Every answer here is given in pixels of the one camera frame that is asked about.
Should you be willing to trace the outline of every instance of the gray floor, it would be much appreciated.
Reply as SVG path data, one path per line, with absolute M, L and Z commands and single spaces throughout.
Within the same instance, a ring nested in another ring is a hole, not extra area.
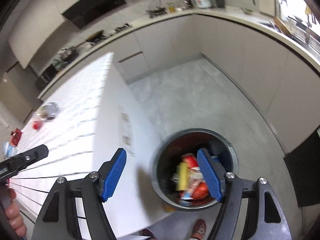
M 284 152 L 256 108 L 222 72 L 201 58 L 153 73 L 129 87 L 164 139 L 179 130 L 205 128 L 229 140 L 237 154 L 238 176 L 267 178 L 293 239 L 300 236 L 301 209 L 283 161 Z M 151 229 L 159 240 L 187 239 L 197 218 L 205 218 L 211 228 L 218 210 L 219 205 L 202 212 L 175 212 Z M 234 239 L 241 238 L 245 212 L 243 201 Z

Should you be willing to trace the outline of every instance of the shoe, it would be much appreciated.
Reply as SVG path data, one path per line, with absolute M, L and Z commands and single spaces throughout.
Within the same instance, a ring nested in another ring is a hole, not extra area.
M 192 238 L 196 238 L 198 240 L 201 240 L 206 232 L 207 226 L 205 224 L 205 221 L 203 219 L 199 219 L 192 231 Z
M 140 234 L 142 236 L 150 236 L 149 240 L 157 240 L 155 235 L 149 230 L 149 229 L 143 229 L 141 230 Z

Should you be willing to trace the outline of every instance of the finger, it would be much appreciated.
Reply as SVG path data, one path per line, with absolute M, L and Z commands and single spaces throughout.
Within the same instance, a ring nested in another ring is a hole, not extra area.
M 9 220 L 10 225 L 13 229 L 17 229 L 23 226 L 23 218 L 21 215 L 18 215 L 16 218 Z
M 9 194 L 10 194 L 11 200 L 14 200 L 17 197 L 17 194 L 13 188 L 9 188 Z
M 5 215 L 9 220 L 16 218 L 19 215 L 19 207 L 15 201 L 12 201 L 10 206 L 6 208 Z
M 27 234 L 27 227 L 25 224 L 23 224 L 22 227 L 19 227 L 15 230 L 18 236 L 26 236 Z

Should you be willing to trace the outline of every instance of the kitchen counter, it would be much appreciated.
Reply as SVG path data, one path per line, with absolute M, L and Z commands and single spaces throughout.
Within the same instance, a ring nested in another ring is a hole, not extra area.
M 261 22 L 268 22 L 270 21 L 269 17 L 266 17 L 264 15 L 261 15 L 259 13 L 253 13 L 252 15 L 246 15 L 244 14 L 241 9 L 234 8 L 234 7 L 228 7 L 226 9 L 191 9 L 191 10 L 185 10 L 181 12 L 175 12 L 175 13 L 169 13 L 164 16 L 155 17 L 153 19 L 150 19 L 147 15 L 145 17 L 139 18 L 137 20 L 134 20 L 130 22 L 131 28 L 126 29 L 118 34 L 115 34 L 113 37 L 106 39 L 105 41 L 102 41 L 101 43 L 97 44 L 96 46 L 92 47 L 91 49 L 88 49 L 84 53 L 80 54 L 73 62 L 71 62 L 65 69 L 60 71 L 53 79 L 52 81 L 45 87 L 43 91 L 39 94 L 38 98 L 41 99 L 42 96 L 52 87 L 52 85 L 57 82 L 66 72 L 68 72 L 71 68 L 73 68 L 77 63 L 88 57 L 93 52 L 99 50 L 103 46 L 107 45 L 108 43 L 128 34 L 135 30 L 138 30 L 140 28 L 143 28 L 148 25 L 155 24 L 157 22 L 161 22 L 164 20 L 168 20 L 171 18 L 181 17 L 185 15 L 191 15 L 191 14 L 199 14 L 199 15 L 206 15 L 206 16 L 212 16 L 217 17 L 221 19 L 226 19 L 233 21 L 235 23 L 239 23 L 245 26 L 248 26 L 250 28 L 253 28 L 255 30 L 258 30 L 262 33 L 267 34 L 268 36 L 279 40 L 281 43 L 285 44 L 289 48 L 293 49 L 295 52 L 300 54 L 306 61 L 310 63 L 319 73 L 320 73 L 320 62 L 305 48 L 303 48 L 301 45 L 290 39 L 289 37 L 285 36 L 282 33 L 279 33 L 269 27 L 266 27 L 265 25 L 261 24 Z

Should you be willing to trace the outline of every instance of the blue gripper pad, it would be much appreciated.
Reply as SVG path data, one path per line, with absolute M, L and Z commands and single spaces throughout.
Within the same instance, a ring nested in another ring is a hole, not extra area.
M 203 148 L 198 151 L 198 154 L 197 154 L 198 165 L 199 165 L 200 171 L 202 172 L 203 178 L 208 186 L 210 195 L 214 197 L 218 202 L 221 202 L 223 194 L 221 192 L 220 179 L 215 173 L 204 151 L 207 152 L 207 150 Z
M 112 197 L 116 186 L 119 182 L 120 176 L 122 174 L 122 171 L 124 169 L 124 166 L 127 162 L 127 153 L 124 149 L 121 149 L 120 154 L 118 157 L 114 160 L 114 158 L 111 159 L 111 163 L 113 162 L 113 165 L 107 175 L 107 177 L 104 180 L 104 187 L 103 192 L 101 194 L 101 198 L 103 202 L 107 201 L 108 198 Z

